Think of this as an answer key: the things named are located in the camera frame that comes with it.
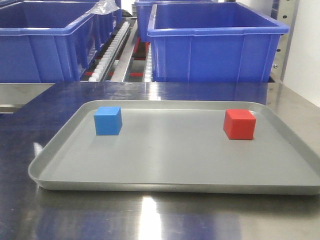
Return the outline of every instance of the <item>gray tray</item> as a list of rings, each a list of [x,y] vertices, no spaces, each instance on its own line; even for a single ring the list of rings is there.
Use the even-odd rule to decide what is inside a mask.
[[[101,106],[121,107],[119,136],[96,136]],[[227,138],[226,109],[256,116],[254,140]],[[320,157],[253,102],[91,101],[32,161],[29,175],[49,190],[320,193]]]

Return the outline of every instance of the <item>stainless steel table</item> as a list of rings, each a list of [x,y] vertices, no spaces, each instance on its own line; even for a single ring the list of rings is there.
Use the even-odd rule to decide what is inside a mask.
[[[28,176],[31,160],[83,103],[97,99],[265,103],[320,154],[320,108],[280,83],[58,83],[0,118],[1,240],[320,239],[318,195],[37,187]]]

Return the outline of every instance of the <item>metal rail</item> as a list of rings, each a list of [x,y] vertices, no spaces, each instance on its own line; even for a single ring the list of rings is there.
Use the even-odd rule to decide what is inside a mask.
[[[142,82],[152,82],[152,51],[150,45],[145,58]]]
[[[106,79],[122,45],[125,42],[129,29],[130,23],[125,21],[113,39],[112,43],[106,50],[102,59],[96,66],[92,76],[89,78],[89,82],[101,82]]]
[[[132,54],[136,46],[137,38],[138,23],[136,21],[133,25],[131,34],[126,42],[126,45],[124,46],[123,52],[115,68],[113,76],[110,80],[111,82],[126,82],[126,80],[128,79],[129,69],[133,62]]]

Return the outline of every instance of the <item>metal frame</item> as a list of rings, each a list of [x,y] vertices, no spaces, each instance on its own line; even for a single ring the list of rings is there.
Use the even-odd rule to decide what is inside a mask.
[[[129,69],[133,63],[133,51],[138,39],[138,22],[135,21],[131,34],[124,46],[123,52],[111,78],[111,82],[126,82],[129,75]]]
[[[300,0],[274,0],[271,17],[290,27],[289,34],[282,35],[275,53],[271,76],[276,81],[283,81],[287,67],[291,41],[294,33]]]

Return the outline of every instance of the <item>blue plastic bin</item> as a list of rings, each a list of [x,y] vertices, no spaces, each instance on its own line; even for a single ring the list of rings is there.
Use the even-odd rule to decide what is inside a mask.
[[[115,4],[120,8],[113,13],[115,15],[116,25],[119,25],[122,22],[121,0],[115,0]]]
[[[217,2],[218,0],[135,0],[138,33],[141,42],[150,42],[147,36],[151,9],[154,4],[183,3],[183,2]]]
[[[93,2],[24,1],[0,7],[0,82],[78,81],[101,49]]]
[[[41,0],[41,1],[51,1],[54,2],[56,0]],[[99,0],[63,0],[64,2],[91,2],[96,3]],[[114,15],[115,12],[106,14],[106,15],[98,15],[99,20],[99,31],[100,31],[100,40],[102,44],[105,44],[111,38],[112,33],[115,30],[114,24]]]
[[[148,25],[158,82],[267,82],[285,24],[236,2],[155,4]]]

